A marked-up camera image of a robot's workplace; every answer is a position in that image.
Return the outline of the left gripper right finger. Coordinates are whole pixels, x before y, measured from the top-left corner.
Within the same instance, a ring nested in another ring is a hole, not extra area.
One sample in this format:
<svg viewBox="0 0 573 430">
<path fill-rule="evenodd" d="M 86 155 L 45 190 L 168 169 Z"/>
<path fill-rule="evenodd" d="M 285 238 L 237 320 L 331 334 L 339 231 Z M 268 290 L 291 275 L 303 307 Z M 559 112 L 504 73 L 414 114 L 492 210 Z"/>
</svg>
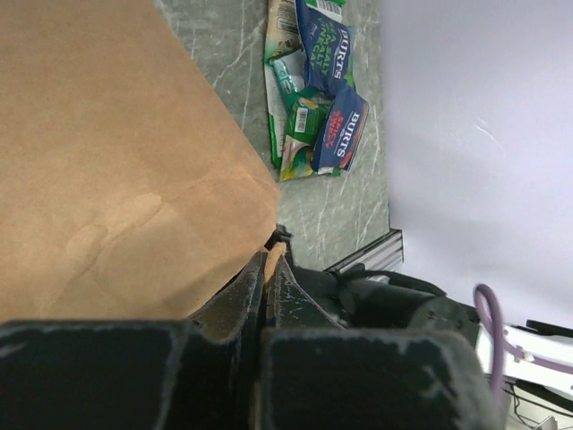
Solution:
<svg viewBox="0 0 573 430">
<path fill-rule="evenodd" d="M 502 404 L 451 334 L 277 326 L 261 338 L 262 429 L 501 429 Z"/>
</svg>

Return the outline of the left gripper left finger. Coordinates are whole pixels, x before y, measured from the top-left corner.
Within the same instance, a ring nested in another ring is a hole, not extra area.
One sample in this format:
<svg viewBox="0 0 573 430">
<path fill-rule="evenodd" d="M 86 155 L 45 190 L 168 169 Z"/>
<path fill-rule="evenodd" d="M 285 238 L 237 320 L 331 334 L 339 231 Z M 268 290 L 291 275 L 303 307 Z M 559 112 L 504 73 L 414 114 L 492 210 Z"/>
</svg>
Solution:
<svg viewBox="0 0 573 430">
<path fill-rule="evenodd" d="M 1 327 L 4 429 L 245 429 L 265 254 L 180 320 Z"/>
</svg>

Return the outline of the brown paper bag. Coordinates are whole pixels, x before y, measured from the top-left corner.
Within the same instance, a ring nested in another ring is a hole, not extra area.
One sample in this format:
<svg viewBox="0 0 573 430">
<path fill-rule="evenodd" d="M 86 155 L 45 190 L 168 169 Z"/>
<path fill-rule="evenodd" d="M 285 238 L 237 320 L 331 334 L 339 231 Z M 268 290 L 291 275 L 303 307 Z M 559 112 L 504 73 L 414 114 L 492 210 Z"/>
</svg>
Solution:
<svg viewBox="0 0 573 430">
<path fill-rule="evenodd" d="M 183 318 L 278 200 L 151 2 L 2 2 L 3 320 Z"/>
</svg>

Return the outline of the blue Burts spicy bag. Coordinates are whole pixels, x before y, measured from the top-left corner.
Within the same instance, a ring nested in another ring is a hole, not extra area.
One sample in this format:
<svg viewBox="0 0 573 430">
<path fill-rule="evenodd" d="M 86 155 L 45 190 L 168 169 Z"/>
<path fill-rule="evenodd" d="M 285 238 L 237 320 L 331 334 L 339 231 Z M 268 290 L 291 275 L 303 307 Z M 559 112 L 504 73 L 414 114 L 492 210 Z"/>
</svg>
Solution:
<svg viewBox="0 0 573 430">
<path fill-rule="evenodd" d="M 345 84 L 339 89 L 314 146 L 311 161 L 314 171 L 350 170 L 368 113 L 368 102 L 352 86 Z"/>
</svg>

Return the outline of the green snack bag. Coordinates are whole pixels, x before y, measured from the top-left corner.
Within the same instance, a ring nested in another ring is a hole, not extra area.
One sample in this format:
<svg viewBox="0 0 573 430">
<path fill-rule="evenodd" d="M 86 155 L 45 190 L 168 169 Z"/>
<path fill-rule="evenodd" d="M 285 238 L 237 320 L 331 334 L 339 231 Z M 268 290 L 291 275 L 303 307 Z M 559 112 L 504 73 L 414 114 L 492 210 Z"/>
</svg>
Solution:
<svg viewBox="0 0 573 430">
<path fill-rule="evenodd" d="M 331 104 L 331 100 L 314 88 L 287 97 L 280 182 L 316 175 L 340 176 L 338 168 L 316 172 L 311 166 L 313 149 Z"/>
</svg>

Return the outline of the teal snack packet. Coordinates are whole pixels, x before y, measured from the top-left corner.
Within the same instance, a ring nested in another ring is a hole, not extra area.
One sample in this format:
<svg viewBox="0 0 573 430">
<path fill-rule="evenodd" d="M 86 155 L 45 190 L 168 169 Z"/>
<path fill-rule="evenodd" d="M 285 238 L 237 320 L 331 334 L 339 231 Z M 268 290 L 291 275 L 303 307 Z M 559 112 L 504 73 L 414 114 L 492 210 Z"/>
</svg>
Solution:
<svg viewBox="0 0 573 430">
<path fill-rule="evenodd" d="M 270 61 L 287 112 L 292 109 L 299 93 L 305 87 L 304 61 L 305 55 L 301 48 Z"/>
</svg>

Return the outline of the blue Burts chips bag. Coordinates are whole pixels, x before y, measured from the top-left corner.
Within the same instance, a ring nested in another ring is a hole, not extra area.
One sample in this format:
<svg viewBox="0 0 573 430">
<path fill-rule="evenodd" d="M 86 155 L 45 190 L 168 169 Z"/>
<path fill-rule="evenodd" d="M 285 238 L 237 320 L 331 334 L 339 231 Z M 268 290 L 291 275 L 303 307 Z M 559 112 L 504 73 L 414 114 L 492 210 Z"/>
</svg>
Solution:
<svg viewBox="0 0 573 430">
<path fill-rule="evenodd" d="M 307 87 L 334 98 L 354 85 L 353 29 L 343 23 L 345 1 L 295 1 Z"/>
</svg>

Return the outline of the green Cheetos chips bag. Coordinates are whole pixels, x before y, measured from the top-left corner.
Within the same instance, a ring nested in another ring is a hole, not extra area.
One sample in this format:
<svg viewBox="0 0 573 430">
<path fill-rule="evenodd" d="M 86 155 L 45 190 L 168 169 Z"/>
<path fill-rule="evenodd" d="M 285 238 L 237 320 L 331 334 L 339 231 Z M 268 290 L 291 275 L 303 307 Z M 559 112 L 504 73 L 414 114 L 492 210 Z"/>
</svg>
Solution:
<svg viewBox="0 0 573 430">
<path fill-rule="evenodd" d="M 270 61 L 284 54 L 289 54 L 300 47 L 295 18 L 295 2 L 291 0 L 268 1 L 267 18 L 263 71 L 266 85 L 271 161 L 275 167 L 279 168 L 287 113 L 279 91 L 278 79 Z"/>
</svg>

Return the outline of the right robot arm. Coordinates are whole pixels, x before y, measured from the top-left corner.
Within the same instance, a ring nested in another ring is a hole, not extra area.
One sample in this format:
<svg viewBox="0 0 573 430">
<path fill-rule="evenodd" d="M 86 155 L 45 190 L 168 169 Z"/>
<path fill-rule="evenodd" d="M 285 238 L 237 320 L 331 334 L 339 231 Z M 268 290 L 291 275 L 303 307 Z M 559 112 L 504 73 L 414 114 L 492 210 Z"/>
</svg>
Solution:
<svg viewBox="0 0 573 430">
<path fill-rule="evenodd" d="M 291 234 L 273 233 L 269 248 L 283 248 L 283 274 L 269 289 L 271 321 L 277 326 L 383 330 L 451 334 L 465 352 L 459 366 L 488 382 L 492 391 L 508 383 L 540 386 L 572 394 L 572 331 L 527 321 L 505 321 L 492 288 L 475 287 L 465 305 L 442 288 L 392 271 L 401 256 L 401 235 L 394 231 L 324 271 L 295 264 Z"/>
</svg>

